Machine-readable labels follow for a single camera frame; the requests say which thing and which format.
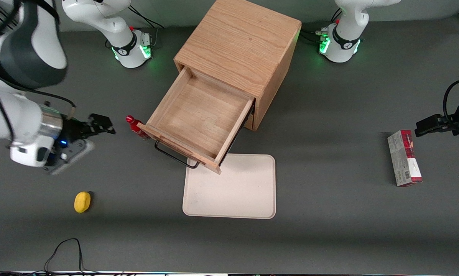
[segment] white tray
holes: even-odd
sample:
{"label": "white tray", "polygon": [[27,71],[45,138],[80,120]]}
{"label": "white tray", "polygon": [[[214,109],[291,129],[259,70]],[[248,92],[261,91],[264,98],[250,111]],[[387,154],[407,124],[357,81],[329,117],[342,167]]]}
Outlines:
{"label": "white tray", "polygon": [[[188,160],[190,165],[195,161]],[[275,159],[228,154],[222,173],[187,168],[183,212],[199,217],[271,219],[275,215]]]}

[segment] red bottle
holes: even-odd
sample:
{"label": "red bottle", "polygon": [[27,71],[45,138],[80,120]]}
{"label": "red bottle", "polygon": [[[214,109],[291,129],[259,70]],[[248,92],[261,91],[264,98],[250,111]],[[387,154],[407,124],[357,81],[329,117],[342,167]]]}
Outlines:
{"label": "red bottle", "polygon": [[134,131],[137,135],[139,135],[139,137],[141,137],[143,140],[148,140],[149,139],[149,135],[146,134],[144,131],[142,131],[138,126],[137,124],[138,123],[142,123],[140,120],[138,119],[135,119],[134,117],[132,117],[131,115],[128,115],[125,120],[129,123],[130,127],[131,127],[131,130]]}

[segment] red bottle cap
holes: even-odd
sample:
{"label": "red bottle cap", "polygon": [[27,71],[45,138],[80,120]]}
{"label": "red bottle cap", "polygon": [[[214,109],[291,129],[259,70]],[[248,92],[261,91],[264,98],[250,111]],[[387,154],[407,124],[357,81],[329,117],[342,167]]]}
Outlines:
{"label": "red bottle cap", "polygon": [[125,118],[125,120],[126,120],[129,124],[132,124],[136,119],[134,119],[134,117],[132,117],[131,115],[127,115],[127,117]]}

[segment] green light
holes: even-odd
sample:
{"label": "green light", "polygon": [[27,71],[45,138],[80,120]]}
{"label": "green light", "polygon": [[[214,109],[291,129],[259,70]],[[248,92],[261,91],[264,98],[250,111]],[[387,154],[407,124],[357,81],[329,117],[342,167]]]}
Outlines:
{"label": "green light", "polygon": [[115,52],[114,48],[112,47],[112,52],[114,53],[115,55],[115,59],[118,60],[118,56],[117,56],[117,53]]}
{"label": "green light", "polygon": [[357,42],[357,46],[355,46],[354,54],[357,53],[357,48],[359,47],[359,44],[360,44],[360,39],[359,39],[359,41]]}
{"label": "green light", "polygon": [[323,40],[321,42],[321,45],[320,45],[320,52],[322,54],[326,53],[326,50],[328,49],[328,46],[330,45],[330,38],[327,37],[325,40]]}
{"label": "green light", "polygon": [[139,49],[141,50],[142,54],[146,59],[151,57],[151,48],[149,46],[139,45]]}

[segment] wooden cabinet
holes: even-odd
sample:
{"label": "wooden cabinet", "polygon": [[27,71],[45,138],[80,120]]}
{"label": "wooden cabinet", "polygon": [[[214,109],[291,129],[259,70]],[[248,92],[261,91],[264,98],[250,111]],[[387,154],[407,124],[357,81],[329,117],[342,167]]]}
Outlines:
{"label": "wooden cabinet", "polygon": [[217,0],[174,58],[180,75],[138,126],[220,173],[240,126],[260,125],[300,29],[300,21],[251,2]]}

